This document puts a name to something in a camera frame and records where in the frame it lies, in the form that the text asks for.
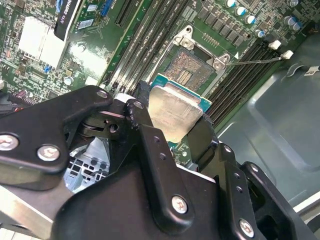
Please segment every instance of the sticker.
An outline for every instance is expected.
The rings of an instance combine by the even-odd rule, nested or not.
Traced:
[[[81,21],[80,24],[79,24],[79,26],[78,26],[78,30],[79,30],[79,29],[84,29],[84,28],[90,27],[93,22],[94,22],[93,19],[86,20],[86,21]]]
[[[319,66],[312,66],[305,73],[305,76],[313,76],[316,72],[319,72]]]
[[[93,11],[97,10],[97,7],[98,7],[98,5],[91,4],[91,5],[88,6],[86,11],[87,12],[93,12]]]

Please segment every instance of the gray metal panel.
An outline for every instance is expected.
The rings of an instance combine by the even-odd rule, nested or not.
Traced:
[[[275,73],[218,133],[294,207],[320,191],[320,72]]]

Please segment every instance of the green circuit board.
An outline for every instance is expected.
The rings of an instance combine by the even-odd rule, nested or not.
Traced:
[[[114,0],[105,17],[100,16],[104,1],[84,0],[77,11],[71,28],[73,34],[65,44],[59,66],[44,72],[43,62],[26,58],[18,45],[26,17],[34,16],[52,28],[55,26],[58,16],[56,1],[1,0],[0,3],[0,70],[5,82],[4,91],[25,89],[35,103],[81,88],[88,78],[94,80],[93,83],[107,85],[107,90],[132,93],[139,81],[152,81],[150,72],[157,59],[172,38],[186,26],[192,26],[192,38],[215,56],[228,53],[231,62],[237,62],[256,41],[256,29],[272,32],[283,40],[286,48],[294,50],[305,36],[300,31],[290,30],[283,18],[294,15],[303,26],[311,20],[319,20],[315,19],[319,17],[316,0],[302,1],[296,7],[290,7],[289,1],[282,0],[239,0],[236,6],[247,9],[244,16],[235,16],[236,6],[227,8],[222,0]],[[128,3],[131,4],[130,11],[124,8]],[[96,10],[86,12],[89,5],[96,5]],[[207,15],[201,15],[203,9],[221,20],[222,27],[229,26],[234,31],[232,33],[241,38],[241,43],[235,44],[230,40],[232,37],[228,39],[229,36],[215,30]],[[121,12],[125,23],[120,26],[117,21]],[[245,24],[248,15],[256,17],[254,24]],[[94,20],[91,26],[77,29],[81,22],[89,19]],[[154,74],[163,72],[180,48],[173,47]],[[116,77],[115,73],[123,63],[127,64],[124,75]],[[64,84],[67,77],[72,77],[71,85]],[[203,93],[214,77],[212,71],[195,92]]]
[[[143,18],[146,4],[137,1],[130,14],[127,26],[119,27],[115,19],[122,8],[124,0],[117,0],[106,17],[100,17],[100,3],[94,14],[97,16],[92,26],[77,30],[77,26],[88,16],[79,15],[73,26],[73,35],[65,44],[65,52],[61,56],[61,63],[56,69],[44,72],[44,64],[24,56],[18,49],[19,37],[23,29],[25,18],[35,16],[40,21],[54,27],[57,21],[55,1],[27,0],[23,9],[15,1],[0,1],[0,48],[1,48],[1,79],[5,82],[5,92],[27,90],[29,98],[34,103],[54,98],[58,95],[85,86],[88,77],[94,79],[95,84],[102,78],[119,42],[128,31],[128,26],[136,24]],[[95,3],[88,0],[83,7]],[[71,85],[64,84],[64,78],[72,77]]]
[[[301,30],[290,29],[285,24],[284,18],[294,16],[303,29],[310,21],[319,20],[318,4],[316,0],[309,0],[301,1],[296,7],[292,7],[290,1],[283,0],[240,0],[237,1],[236,6],[244,7],[247,12],[236,16],[236,6],[227,8],[223,0],[172,1],[171,8],[180,7],[182,10],[175,19],[172,18],[171,22],[166,22],[164,14],[161,14],[164,9],[169,8],[166,5],[157,4],[146,12],[146,21],[141,22],[135,34],[132,35],[130,32],[130,36],[125,37],[125,40],[119,45],[106,70],[103,82],[109,84],[109,90],[118,89],[118,91],[129,93],[132,93],[139,81],[151,82],[157,73],[165,72],[180,50],[181,47],[174,46],[165,56],[162,56],[171,40],[186,26],[192,27],[192,38],[197,43],[215,56],[229,54],[231,63],[241,61],[242,56],[257,40],[257,30],[279,39],[283,51],[294,51],[306,36]],[[255,16],[254,24],[246,23],[246,18],[250,15]],[[158,20],[157,25],[152,24],[155,19]],[[152,35],[147,34],[150,28]],[[158,65],[159,59],[161,59],[160,65],[154,74],[151,74]],[[206,81],[193,90],[202,94],[215,76],[215,73],[209,75]]]

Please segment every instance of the screw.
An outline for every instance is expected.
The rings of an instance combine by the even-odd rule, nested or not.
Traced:
[[[244,232],[245,235],[247,235],[249,238],[253,238],[254,237],[255,232],[254,232],[254,229],[252,228],[252,226],[250,225],[250,223],[248,223],[244,219],[240,219],[239,225],[240,225],[240,228]]]
[[[185,214],[188,210],[188,206],[185,200],[180,196],[173,196],[172,207],[180,214]]]
[[[106,98],[108,97],[108,94],[107,94],[105,91],[102,91],[102,90],[97,91],[96,94],[97,94],[99,97],[104,98],[104,99],[106,99]]]
[[[253,171],[258,172],[258,168],[255,165],[251,164],[251,168],[253,169]]]
[[[134,103],[133,103],[133,105],[135,105],[137,108],[139,108],[139,109],[143,109],[144,108],[144,106],[142,105],[142,103],[141,102],[139,102],[139,101],[135,101]]]
[[[229,146],[227,146],[227,145],[224,145],[224,149],[225,149],[228,153],[231,153],[231,152],[232,152],[231,148],[230,148]]]
[[[40,147],[36,154],[41,160],[46,162],[57,160],[60,156],[59,150],[52,145],[45,145]]]
[[[15,149],[19,145],[19,140],[12,135],[2,134],[0,135],[0,151],[10,151]]]

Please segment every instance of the chip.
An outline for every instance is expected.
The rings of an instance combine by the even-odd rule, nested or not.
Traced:
[[[206,17],[208,16],[208,10],[206,9],[206,8],[201,8],[201,10],[199,11],[199,13],[198,13],[198,18],[200,18],[201,20],[205,20],[206,19]]]
[[[220,19],[218,19],[213,25],[213,29],[219,31],[219,29],[222,27],[223,24],[224,23]]]
[[[266,31],[268,28],[268,25],[263,21],[260,25],[259,25],[259,29]]]
[[[239,25],[236,23],[234,26],[233,26],[233,30],[237,30],[239,28]]]
[[[286,38],[286,39],[290,39],[291,36],[292,36],[292,33],[291,33],[291,32],[288,32],[288,33],[285,35],[285,38]]]
[[[209,16],[206,18],[205,23],[208,24],[209,26],[212,26],[212,24],[214,24],[216,19],[217,19],[216,16],[210,13]]]
[[[228,18],[225,22],[225,24],[230,25],[233,22],[233,20],[231,18]]]
[[[267,16],[266,19],[265,19],[266,22],[269,22],[270,20],[271,20],[270,16]]]
[[[25,2],[23,0],[16,0],[16,4],[15,5],[20,9],[24,9],[25,8]]]
[[[242,36],[238,36],[234,41],[233,41],[233,44],[236,46],[236,47],[239,47],[242,42],[244,41],[244,38]]]
[[[225,37],[225,36],[227,36],[229,31],[230,31],[230,27],[227,25],[224,25],[224,27],[220,31],[220,34]]]
[[[58,97],[58,94],[53,92],[53,91],[50,91],[49,94],[48,94],[48,99],[54,99]]]
[[[237,36],[237,32],[232,30],[228,36],[226,37],[230,42],[232,42],[233,40],[235,40],[236,36]]]
[[[212,12],[213,14],[215,14],[217,11],[218,11],[218,7],[217,7],[217,6],[214,6],[214,7],[212,8],[212,10],[211,10],[211,12]]]
[[[223,19],[225,18],[225,16],[226,16],[226,14],[225,14],[224,12],[222,12],[222,13],[219,15],[219,18],[220,18],[221,20],[223,20]]]
[[[273,28],[274,29],[279,29],[281,27],[281,24],[279,22],[276,22],[274,25],[273,25]]]
[[[65,75],[70,77],[72,75],[72,71],[70,70],[65,70]]]

